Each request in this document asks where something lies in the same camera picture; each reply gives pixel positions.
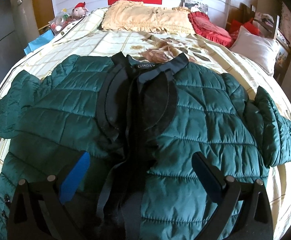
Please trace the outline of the grey refrigerator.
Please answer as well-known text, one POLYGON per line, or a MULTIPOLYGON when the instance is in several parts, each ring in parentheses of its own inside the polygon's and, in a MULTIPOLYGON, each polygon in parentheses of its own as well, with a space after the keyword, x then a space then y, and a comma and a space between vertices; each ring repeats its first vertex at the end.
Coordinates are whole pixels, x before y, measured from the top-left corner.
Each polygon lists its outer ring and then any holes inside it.
POLYGON ((38 35, 32 0, 0 0, 0 83, 38 35))

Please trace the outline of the yellow ruffled pillow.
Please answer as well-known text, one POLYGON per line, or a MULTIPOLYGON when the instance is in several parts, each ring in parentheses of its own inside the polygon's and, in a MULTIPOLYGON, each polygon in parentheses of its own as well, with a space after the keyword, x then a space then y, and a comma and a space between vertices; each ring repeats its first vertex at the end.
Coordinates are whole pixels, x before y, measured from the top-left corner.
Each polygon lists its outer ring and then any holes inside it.
POLYGON ((119 0, 109 6, 101 27, 105 30, 194 34, 193 26, 188 20, 189 13, 183 7, 152 7, 143 2, 119 0))

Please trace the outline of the framed photo on headboard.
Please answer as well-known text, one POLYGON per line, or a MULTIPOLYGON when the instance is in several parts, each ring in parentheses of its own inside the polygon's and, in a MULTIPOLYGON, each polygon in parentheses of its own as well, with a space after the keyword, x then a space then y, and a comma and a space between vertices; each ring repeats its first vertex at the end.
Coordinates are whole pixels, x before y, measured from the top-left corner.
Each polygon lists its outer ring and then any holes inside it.
POLYGON ((181 0, 181 5, 183 7, 186 7, 190 10, 190 12, 202 12, 204 14, 208 14, 208 5, 203 4, 198 1, 192 1, 192 0, 181 0))

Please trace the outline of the wooden chair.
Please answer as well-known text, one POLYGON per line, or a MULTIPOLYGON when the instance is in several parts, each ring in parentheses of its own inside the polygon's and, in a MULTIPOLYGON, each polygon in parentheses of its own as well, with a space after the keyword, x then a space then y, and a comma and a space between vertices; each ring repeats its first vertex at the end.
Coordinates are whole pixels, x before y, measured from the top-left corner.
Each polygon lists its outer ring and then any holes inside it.
POLYGON ((252 20, 265 31, 264 35, 267 38, 272 38, 278 42, 279 51, 274 65, 274 79, 281 86, 291 62, 291 41, 279 29, 280 17, 256 12, 256 8, 252 4, 248 7, 240 3, 239 9, 242 10, 243 21, 252 20))

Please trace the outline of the red ruffled cushion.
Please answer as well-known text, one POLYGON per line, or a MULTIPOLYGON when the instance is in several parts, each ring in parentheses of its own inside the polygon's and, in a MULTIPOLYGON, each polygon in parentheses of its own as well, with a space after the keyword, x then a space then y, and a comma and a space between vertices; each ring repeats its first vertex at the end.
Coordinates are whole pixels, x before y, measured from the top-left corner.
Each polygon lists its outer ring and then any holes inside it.
POLYGON ((188 14, 188 20, 197 35, 223 45, 226 48, 231 47, 234 43, 229 32, 210 22, 208 15, 199 11, 190 12, 188 14))

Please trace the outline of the pig plush toy red hat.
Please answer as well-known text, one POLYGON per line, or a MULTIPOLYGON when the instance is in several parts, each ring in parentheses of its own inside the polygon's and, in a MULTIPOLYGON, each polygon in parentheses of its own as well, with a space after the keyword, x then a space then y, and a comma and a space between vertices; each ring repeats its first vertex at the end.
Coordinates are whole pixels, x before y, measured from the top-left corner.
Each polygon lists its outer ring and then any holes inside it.
POLYGON ((78 3, 72 10, 72 16, 75 18, 82 18, 88 13, 85 2, 78 3))

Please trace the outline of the white pillow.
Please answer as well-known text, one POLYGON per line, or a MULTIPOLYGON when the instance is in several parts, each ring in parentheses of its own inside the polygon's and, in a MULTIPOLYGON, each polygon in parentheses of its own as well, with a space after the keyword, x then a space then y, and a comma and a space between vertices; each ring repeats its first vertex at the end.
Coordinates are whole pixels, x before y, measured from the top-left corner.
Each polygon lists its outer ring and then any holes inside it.
POLYGON ((254 61, 267 75, 273 76, 279 47, 277 40, 254 35, 241 26, 230 51, 254 61))

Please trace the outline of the dark green quilted jacket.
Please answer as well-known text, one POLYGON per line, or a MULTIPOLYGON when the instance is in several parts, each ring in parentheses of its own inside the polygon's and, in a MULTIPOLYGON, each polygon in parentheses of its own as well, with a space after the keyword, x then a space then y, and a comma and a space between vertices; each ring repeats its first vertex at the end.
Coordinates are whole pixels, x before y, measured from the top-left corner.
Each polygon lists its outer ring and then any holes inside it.
POLYGON ((0 100, 10 146, 0 174, 0 239, 20 179, 91 163, 65 208, 75 239, 196 239, 217 204, 192 167, 201 152, 223 176, 266 185, 291 161, 291 121, 262 87, 250 100, 230 74, 180 54, 166 63, 71 55, 43 81, 21 71, 0 100))

